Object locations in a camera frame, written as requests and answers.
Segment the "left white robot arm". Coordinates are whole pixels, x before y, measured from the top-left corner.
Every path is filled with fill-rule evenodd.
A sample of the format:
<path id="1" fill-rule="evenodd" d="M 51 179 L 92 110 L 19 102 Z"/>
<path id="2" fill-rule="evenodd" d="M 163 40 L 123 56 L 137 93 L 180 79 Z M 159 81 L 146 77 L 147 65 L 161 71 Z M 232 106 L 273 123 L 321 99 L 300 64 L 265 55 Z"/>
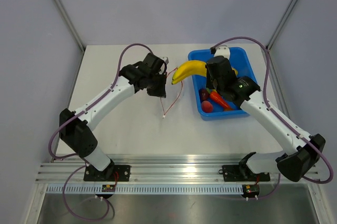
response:
<path id="1" fill-rule="evenodd" d="M 142 61 L 120 67 L 116 80 L 86 105 L 60 113 L 59 137 L 88 163 L 85 181 L 109 181 L 117 177 L 114 161 L 99 147 L 93 131 L 117 105 L 140 90 L 164 98 L 168 63 L 167 57 L 148 53 Z"/>

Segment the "yellow banana bunch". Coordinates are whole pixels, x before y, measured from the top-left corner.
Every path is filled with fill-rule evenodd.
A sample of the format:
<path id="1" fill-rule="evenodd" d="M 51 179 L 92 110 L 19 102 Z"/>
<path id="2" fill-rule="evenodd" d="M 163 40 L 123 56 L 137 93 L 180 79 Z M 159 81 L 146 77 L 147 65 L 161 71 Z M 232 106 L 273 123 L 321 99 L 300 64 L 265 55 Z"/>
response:
<path id="1" fill-rule="evenodd" d="M 171 84 L 175 85 L 192 75 L 200 75 L 206 77 L 206 81 L 213 85 L 216 73 L 229 74 L 230 77 L 236 77 L 238 74 L 237 70 L 231 67 L 227 58 L 221 59 L 219 62 L 214 60 L 209 60 L 208 62 L 189 60 L 177 68 L 172 76 Z"/>

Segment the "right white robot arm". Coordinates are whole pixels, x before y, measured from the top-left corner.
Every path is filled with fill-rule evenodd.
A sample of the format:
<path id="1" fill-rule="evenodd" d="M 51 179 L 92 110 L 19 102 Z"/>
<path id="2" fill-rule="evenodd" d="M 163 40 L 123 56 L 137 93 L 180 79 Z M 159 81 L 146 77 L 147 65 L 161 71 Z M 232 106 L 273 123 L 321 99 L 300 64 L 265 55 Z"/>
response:
<path id="1" fill-rule="evenodd" d="M 240 161 L 239 174 L 251 180 L 262 172 L 279 172 L 298 182 L 319 160 L 325 139 L 310 135 L 263 99 L 260 86 L 247 76 L 237 77 L 229 60 L 215 56 L 206 62 L 206 83 L 225 99 L 255 118 L 282 147 L 281 152 L 251 152 Z"/>

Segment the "clear zip top bag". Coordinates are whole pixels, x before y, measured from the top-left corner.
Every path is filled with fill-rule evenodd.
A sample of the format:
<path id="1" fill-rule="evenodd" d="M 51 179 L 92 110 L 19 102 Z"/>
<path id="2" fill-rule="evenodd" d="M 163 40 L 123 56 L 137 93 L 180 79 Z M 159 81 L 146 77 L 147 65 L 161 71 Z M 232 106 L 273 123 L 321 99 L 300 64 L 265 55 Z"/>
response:
<path id="1" fill-rule="evenodd" d="M 173 68 L 167 74 L 166 81 L 166 98 L 160 98 L 160 105 L 162 110 L 162 119 L 168 115 L 168 113 L 173 109 L 173 107 L 177 104 L 183 94 L 184 84 L 183 82 L 179 82 L 177 84 L 172 85 L 172 76 L 176 72 L 177 67 Z"/>

